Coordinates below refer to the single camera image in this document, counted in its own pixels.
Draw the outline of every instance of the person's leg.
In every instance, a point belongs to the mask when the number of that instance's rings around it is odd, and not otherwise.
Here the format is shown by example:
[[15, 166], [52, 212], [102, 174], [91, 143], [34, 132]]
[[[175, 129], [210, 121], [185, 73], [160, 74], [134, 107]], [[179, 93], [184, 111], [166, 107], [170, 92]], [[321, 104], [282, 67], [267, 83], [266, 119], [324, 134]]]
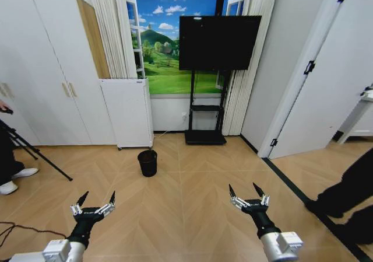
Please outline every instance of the person's leg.
[[24, 169], [21, 162], [14, 159], [14, 144], [9, 134], [0, 128], [0, 194], [8, 195], [17, 190], [18, 186], [12, 181], [12, 177]]
[[358, 244], [373, 243], [373, 205], [355, 212], [346, 224], [337, 225], [338, 232]]
[[344, 212], [373, 195], [372, 162], [373, 148], [346, 170], [340, 183], [327, 188], [316, 201], [306, 203], [306, 207], [312, 212], [342, 217]]
[[11, 181], [12, 176], [24, 169], [22, 162], [14, 158], [14, 144], [9, 135], [3, 129], [0, 129], [0, 185]]

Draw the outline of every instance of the white radiator cover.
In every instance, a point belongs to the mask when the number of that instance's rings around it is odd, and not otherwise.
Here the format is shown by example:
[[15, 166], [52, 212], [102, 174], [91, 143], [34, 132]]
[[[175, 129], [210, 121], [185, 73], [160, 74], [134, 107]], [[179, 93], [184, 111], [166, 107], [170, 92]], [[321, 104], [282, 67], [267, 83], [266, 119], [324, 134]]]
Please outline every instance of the white radiator cover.
[[153, 122], [149, 80], [101, 79], [117, 146], [153, 146]]

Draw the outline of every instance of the robotic arm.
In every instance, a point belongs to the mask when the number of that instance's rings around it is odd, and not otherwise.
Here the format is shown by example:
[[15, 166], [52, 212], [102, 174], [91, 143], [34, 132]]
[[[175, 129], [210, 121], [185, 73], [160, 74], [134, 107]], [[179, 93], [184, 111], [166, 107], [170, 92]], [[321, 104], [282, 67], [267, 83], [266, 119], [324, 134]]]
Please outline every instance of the robotic arm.
[[71, 206], [76, 225], [67, 239], [50, 241], [43, 252], [16, 254], [10, 262], [82, 262], [93, 225], [115, 209], [115, 192], [101, 208], [80, 208], [87, 195], [88, 191]]
[[249, 214], [258, 228], [258, 238], [262, 241], [269, 262], [296, 261], [303, 242], [295, 232], [281, 232], [267, 216], [269, 196], [253, 183], [261, 199], [242, 200], [229, 185], [231, 203], [242, 212]]

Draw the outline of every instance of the white sneaker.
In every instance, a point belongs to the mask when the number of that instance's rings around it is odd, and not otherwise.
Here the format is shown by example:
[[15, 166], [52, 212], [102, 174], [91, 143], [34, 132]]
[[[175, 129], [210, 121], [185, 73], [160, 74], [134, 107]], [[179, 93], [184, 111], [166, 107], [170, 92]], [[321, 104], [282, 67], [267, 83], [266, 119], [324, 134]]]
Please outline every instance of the white sneaker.
[[0, 195], [8, 195], [18, 189], [18, 186], [13, 181], [0, 185]]
[[39, 170], [35, 167], [29, 168], [29, 169], [23, 169], [19, 173], [16, 173], [12, 176], [12, 179], [17, 179], [18, 177], [27, 177], [32, 176], [33, 174], [36, 174]]

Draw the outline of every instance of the black trash can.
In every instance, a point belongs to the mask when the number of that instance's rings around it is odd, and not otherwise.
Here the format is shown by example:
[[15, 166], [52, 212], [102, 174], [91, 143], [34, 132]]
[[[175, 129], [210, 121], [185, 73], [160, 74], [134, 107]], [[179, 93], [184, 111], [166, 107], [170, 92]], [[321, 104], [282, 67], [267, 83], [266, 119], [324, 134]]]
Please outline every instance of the black trash can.
[[145, 150], [138, 155], [141, 172], [146, 177], [154, 176], [157, 173], [157, 152]]

